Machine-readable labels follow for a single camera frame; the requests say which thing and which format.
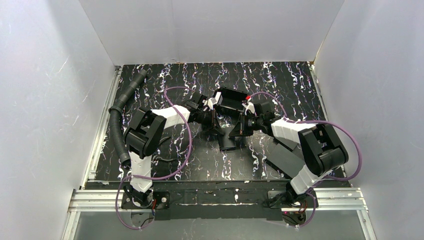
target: black pipe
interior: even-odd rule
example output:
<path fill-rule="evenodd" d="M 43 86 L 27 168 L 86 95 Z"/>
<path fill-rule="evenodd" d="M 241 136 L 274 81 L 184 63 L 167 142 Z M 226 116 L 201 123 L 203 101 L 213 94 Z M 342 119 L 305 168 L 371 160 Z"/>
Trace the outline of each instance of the black pipe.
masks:
<path fill-rule="evenodd" d="M 142 86 L 145 82 L 147 72 L 142 69 L 139 73 L 134 74 L 132 81 L 121 93 L 118 99 L 116 99 L 113 106 L 109 109 L 110 120 L 110 137 L 113 139 L 113 146 L 115 147 L 116 153 L 120 159 L 120 162 L 123 163 L 126 160 L 130 160 L 130 154 L 128 153 L 127 148 L 123 140 L 123 133 L 121 131 L 121 116 L 125 104 L 127 104 L 128 99 L 130 99 L 136 89 Z"/>

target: black corrugated hose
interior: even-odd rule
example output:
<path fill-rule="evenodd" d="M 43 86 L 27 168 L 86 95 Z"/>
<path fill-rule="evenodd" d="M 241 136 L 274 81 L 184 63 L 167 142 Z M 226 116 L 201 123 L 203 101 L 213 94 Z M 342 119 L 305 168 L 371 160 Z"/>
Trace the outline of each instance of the black corrugated hose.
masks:
<path fill-rule="evenodd" d="M 125 143 L 123 140 L 123 133 L 121 131 L 121 116 L 125 104 L 127 104 L 128 99 L 130 99 L 136 89 L 142 84 L 144 84 L 147 72 L 142 69 L 139 73 L 134 74 L 132 81 L 121 93 L 118 99 L 116 99 L 113 106 L 109 109 L 110 120 L 110 137 L 113 139 L 113 145 L 115 147 L 116 153 L 120 159 L 120 163 L 123 163 L 126 160 L 130 160 L 130 155 Z"/>

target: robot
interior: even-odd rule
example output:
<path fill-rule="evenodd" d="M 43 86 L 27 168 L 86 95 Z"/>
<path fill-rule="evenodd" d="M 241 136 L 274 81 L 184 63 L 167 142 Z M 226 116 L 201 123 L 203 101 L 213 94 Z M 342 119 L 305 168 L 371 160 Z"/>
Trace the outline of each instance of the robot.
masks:
<path fill-rule="evenodd" d="M 131 88 L 142 84 L 146 71 L 141 71 L 137 79 L 133 79 Z M 132 91 L 126 91 L 127 97 Z M 113 112 L 122 112 L 122 103 L 126 96 L 117 100 L 118 105 L 111 107 Z M 286 191 L 266 200 L 264 207 L 275 205 L 276 202 L 293 204 L 306 198 L 320 180 L 336 168 L 345 164 L 348 153 L 338 137 L 333 126 L 329 124 L 296 123 L 286 117 L 277 116 L 269 101 L 253 102 L 245 92 L 219 88 L 208 98 L 194 92 L 190 100 L 181 105 L 164 109 L 147 109 L 140 107 L 133 115 L 123 136 L 116 139 L 125 144 L 126 151 L 118 152 L 121 164 L 131 166 L 133 175 L 151 176 L 152 155 L 161 144 L 164 129 L 175 125 L 199 123 L 202 130 L 219 136 L 222 151 L 235 148 L 234 138 L 253 135 L 261 131 L 274 138 L 284 138 L 300 145 L 305 165 L 286 185 Z M 238 121 L 229 132 L 223 130 L 218 122 L 217 113 L 237 116 Z M 152 180 L 133 177 L 130 185 L 124 187 L 125 193 L 132 197 L 140 206 L 148 206 L 152 202 Z"/>

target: black tube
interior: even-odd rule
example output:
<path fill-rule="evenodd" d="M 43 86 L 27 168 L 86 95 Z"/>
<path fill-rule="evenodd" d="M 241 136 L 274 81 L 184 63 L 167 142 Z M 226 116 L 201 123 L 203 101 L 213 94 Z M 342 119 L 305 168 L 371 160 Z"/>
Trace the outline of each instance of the black tube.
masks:
<path fill-rule="evenodd" d="M 113 139 L 113 146 L 115 147 L 116 153 L 120 159 L 120 162 L 123 163 L 126 160 L 130 160 L 130 155 L 128 153 L 127 148 L 125 147 L 125 143 L 122 136 L 121 131 L 121 116 L 122 109 L 127 104 L 128 99 L 130 99 L 136 89 L 144 84 L 147 72 L 142 69 L 139 73 L 136 73 L 132 77 L 132 81 L 121 93 L 118 99 L 116 99 L 113 106 L 109 109 L 110 120 L 110 137 Z"/>

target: metal frame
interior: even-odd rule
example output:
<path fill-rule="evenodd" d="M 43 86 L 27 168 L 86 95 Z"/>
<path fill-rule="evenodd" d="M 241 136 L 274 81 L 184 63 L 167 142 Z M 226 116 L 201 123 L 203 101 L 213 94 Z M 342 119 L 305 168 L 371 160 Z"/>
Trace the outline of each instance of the metal frame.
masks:
<path fill-rule="evenodd" d="M 319 101 L 327 119 L 327 113 L 321 96 L 318 80 L 314 72 L 314 66 L 309 65 L 313 83 L 315 85 Z M 78 227 L 81 212 L 114 212 L 117 190 L 85 190 L 87 181 L 93 180 L 96 174 L 97 163 L 101 153 L 103 140 L 105 139 L 107 123 L 109 121 L 108 109 L 112 106 L 115 99 L 116 90 L 121 77 L 122 67 L 116 67 L 116 73 L 112 81 L 112 85 L 107 96 L 106 104 L 101 116 L 100 125 L 97 130 L 95 141 L 91 150 L 90 160 L 85 171 L 84 178 L 81 183 L 81 190 L 75 190 L 72 194 L 65 229 L 63 232 L 63 240 L 72 240 Z M 370 218 L 368 216 L 368 207 L 365 202 L 361 189 L 358 187 L 341 187 L 341 188 L 315 188 L 316 197 L 319 207 L 317 211 L 340 211 L 351 210 L 356 211 L 363 234 L 366 240 L 376 240 Z M 123 193 L 120 192 L 118 202 L 120 203 Z M 119 212 L 150 212 L 150 209 L 118 209 Z M 293 212 L 297 209 L 282 208 L 282 212 Z"/>

